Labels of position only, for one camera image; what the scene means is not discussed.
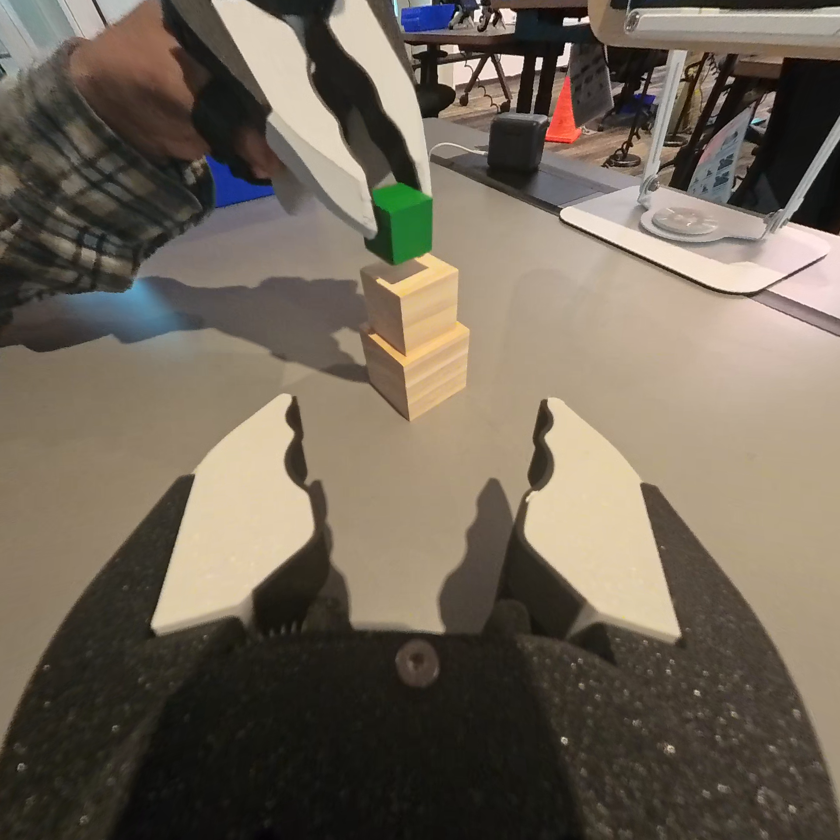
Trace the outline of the person's left hand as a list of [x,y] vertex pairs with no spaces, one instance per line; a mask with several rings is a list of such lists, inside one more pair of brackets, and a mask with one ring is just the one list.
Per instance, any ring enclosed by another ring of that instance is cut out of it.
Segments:
[[195,161],[209,154],[193,108],[211,76],[168,29],[160,2],[142,2],[77,42],[69,73],[100,120],[143,155]]

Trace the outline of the orange traffic cone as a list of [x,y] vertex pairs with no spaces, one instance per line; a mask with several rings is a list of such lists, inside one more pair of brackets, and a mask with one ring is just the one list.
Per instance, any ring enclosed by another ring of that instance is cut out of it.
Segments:
[[563,79],[563,85],[557,98],[545,142],[549,144],[573,144],[581,137],[581,129],[575,124],[571,79]]

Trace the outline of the person's left forearm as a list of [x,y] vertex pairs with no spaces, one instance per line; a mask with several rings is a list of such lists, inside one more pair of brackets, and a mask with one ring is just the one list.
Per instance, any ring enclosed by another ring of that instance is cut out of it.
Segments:
[[2,80],[1,323],[34,300],[124,292],[160,247],[215,208],[204,158],[152,162],[70,79],[71,38]]

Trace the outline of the grey printed sign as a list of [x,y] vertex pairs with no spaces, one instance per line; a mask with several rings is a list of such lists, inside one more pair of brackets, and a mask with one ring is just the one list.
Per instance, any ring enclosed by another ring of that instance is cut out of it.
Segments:
[[577,129],[612,109],[612,81],[604,45],[599,42],[572,45],[568,76]]

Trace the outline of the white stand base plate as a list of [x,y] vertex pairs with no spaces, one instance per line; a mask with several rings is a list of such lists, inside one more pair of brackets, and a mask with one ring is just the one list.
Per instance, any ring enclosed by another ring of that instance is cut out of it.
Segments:
[[749,296],[823,260],[828,240],[787,224],[659,187],[629,186],[563,208],[575,230],[712,291]]

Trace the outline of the black desk strip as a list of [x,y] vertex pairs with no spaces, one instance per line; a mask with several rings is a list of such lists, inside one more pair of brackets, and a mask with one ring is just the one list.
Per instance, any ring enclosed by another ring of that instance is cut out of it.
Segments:
[[566,207],[638,186],[636,177],[552,155],[531,173],[492,169],[476,150],[446,147],[433,152],[432,162],[554,216]]

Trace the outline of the large pale wooden cube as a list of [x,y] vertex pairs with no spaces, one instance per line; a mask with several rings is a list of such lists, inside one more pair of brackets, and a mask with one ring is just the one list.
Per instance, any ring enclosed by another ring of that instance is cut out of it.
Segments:
[[396,350],[367,324],[360,336],[369,383],[408,421],[466,387],[469,330],[460,322],[409,354]]

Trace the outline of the blue plastic bin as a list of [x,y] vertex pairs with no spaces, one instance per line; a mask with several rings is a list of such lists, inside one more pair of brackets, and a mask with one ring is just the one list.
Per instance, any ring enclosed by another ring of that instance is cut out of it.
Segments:
[[210,155],[206,157],[206,163],[213,177],[216,209],[274,195],[271,182],[267,184],[247,182],[236,177],[228,166],[215,161]]

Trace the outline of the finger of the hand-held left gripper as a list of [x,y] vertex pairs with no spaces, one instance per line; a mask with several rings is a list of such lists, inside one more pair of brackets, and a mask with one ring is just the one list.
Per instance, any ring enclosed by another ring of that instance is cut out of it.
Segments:
[[267,110],[266,141],[299,184],[280,188],[284,207],[291,211],[297,194],[309,192],[358,233],[373,236],[377,227],[366,176],[340,122],[316,92],[303,19],[286,20],[251,2],[213,1],[212,7],[245,66],[236,70],[226,60],[226,67],[250,84]]
[[387,2],[316,2],[308,55],[316,92],[370,189],[388,175],[431,196],[424,122]]

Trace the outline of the printed display card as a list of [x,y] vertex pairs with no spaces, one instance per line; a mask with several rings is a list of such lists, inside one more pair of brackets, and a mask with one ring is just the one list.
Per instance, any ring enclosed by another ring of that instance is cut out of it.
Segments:
[[742,144],[752,119],[753,109],[747,107],[714,134],[691,176],[686,189],[688,195],[710,203],[728,203]]

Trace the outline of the dark wooden table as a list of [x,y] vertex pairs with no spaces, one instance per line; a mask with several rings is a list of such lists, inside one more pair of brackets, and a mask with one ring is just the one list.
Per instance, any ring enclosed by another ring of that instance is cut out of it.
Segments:
[[523,69],[516,111],[544,115],[550,112],[554,77],[565,48],[596,42],[588,24],[561,27],[556,34],[537,40],[520,38],[515,33],[481,34],[467,29],[407,33],[402,38],[406,46],[440,46],[446,56],[438,64],[479,57],[482,60],[493,60],[494,66],[500,70],[501,56],[522,57]]

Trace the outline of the medium pale wooden cube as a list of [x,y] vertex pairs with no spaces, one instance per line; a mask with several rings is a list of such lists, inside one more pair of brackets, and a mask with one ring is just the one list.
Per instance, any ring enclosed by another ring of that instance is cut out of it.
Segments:
[[398,266],[374,262],[360,279],[369,328],[401,354],[418,351],[457,322],[458,270],[432,254]]

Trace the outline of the dark grey cube device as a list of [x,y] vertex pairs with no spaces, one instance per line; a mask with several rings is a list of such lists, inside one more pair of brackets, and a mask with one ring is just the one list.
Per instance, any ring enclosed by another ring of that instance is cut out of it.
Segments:
[[488,169],[524,175],[536,172],[549,126],[550,118],[544,114],[499,113],[490,123]]

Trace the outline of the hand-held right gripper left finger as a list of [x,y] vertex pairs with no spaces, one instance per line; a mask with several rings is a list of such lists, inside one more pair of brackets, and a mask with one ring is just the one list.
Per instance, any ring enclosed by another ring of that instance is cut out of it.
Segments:
[[329,576],[324,515],[307,485],[298,399],[280,394],[193,471],[151,631],[227,618],[260,634],[302,630]]

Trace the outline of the green wooden cube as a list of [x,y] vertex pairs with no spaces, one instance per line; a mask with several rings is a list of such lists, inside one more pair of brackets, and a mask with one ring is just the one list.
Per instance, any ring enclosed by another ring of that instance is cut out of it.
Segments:
[[408,185],[394,183],[373,190],[377,231],[364,246],[390,266],[430,252],[433,244],[433,198]]

